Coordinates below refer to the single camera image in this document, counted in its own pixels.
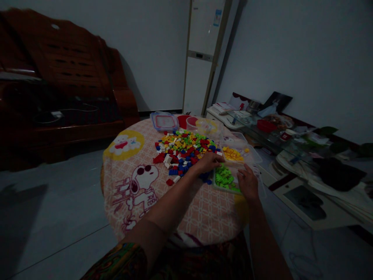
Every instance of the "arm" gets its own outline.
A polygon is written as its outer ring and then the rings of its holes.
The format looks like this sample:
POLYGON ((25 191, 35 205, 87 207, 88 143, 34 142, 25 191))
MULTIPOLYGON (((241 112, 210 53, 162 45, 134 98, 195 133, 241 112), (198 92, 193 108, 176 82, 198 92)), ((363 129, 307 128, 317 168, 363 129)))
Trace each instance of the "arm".
POLYGON ((165 245, 169 235, 184 217, 199 187, 192 187, 202 173, 220 166, 224 158, 207 153, 179 180, 150 211, 135 225, 120 243, 138 243, 148 260, 148 273, 165 245))
POLYGON ((256 279, 293 279, 269 228, 258 195, 258 180, 245 164, 238 180, 249 204, 250 249, 256 279))

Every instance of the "hand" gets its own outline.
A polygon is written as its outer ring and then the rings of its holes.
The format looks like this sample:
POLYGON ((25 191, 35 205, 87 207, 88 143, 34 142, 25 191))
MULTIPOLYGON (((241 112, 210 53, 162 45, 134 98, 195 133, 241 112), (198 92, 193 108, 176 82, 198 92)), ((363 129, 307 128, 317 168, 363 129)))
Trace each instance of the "hand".
POLYGON ((190 171, 195 172, 196 175, 211 171, 216 167, 220 167, 220 163, 225 162, 222 156, 219 156, 213 152, 208 152, 190 168, 190 171))
POLYGON ((251 168, 244 164, 245 170, 238 169, 238 183, 247 201, 259 201, 258 179, 251 168))

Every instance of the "tablecloth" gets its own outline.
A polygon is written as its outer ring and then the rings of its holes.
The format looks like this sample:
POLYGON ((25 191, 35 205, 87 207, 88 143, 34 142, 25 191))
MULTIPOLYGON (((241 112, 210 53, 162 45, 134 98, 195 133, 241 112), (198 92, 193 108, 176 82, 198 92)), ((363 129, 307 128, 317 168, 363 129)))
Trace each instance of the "tablecloth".
MULTIPOLYGON (((150 119, 125 129, 103 154, 101 184, 105 212, 118 240, 124 238, 150 208, 172 187, 162 163, 153 164, 158 154, 155 142, 163 133, 150 119)), ((197 179, 202 185, 169 243, 175 247, 199 247, 228 241, 243 229, 247 207, 241 196, 221 192, 197 179)))

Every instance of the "green leaf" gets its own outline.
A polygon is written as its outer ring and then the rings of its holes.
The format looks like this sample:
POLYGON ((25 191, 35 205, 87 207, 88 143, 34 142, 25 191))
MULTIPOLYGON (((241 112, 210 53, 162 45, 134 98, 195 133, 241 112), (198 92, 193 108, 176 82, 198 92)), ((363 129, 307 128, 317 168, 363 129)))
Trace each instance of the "green leaf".
POLYGON ((323 136, 332 135, 336 133, 338 130, 339 130, 338 128, 334 128, 332 126, 324 126, 320 128, 319 135, 323 135, 323 136))
POLYGON ((361 158, 373 158, 373 143, 362 144, 357 153, 361 158))
POLYGON ((329 150, 331 150, 335 154, 339 154, 346 151, 349 146, 350 145, 347 142, 336 142, 330 145, 329 150))

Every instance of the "wooden sofa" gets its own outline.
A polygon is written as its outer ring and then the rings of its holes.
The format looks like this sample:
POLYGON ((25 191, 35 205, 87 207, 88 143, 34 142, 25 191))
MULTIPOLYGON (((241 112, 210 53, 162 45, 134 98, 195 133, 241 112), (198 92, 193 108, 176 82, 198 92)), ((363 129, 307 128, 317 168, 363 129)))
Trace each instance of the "wooden sofa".
POLYGON ((43 161, 65 160, 69 144, 115 137, 139 121, 119 52, 102 38, 70 21, 19 9, 1 12, 0 36, 0 72, 42 79, 0 81, 0 169, 21 170, 43 161), (45 99, 53 108, 63 103, 64 109, 69 108, 68 100, 91 100, 102 105, 96 106, 96 116, 105 109, 110 118, 85 123, 80 110, 81 115, 67 123, 36 123, 33 116, 40 114, 38 104, 48 110, 45 99))

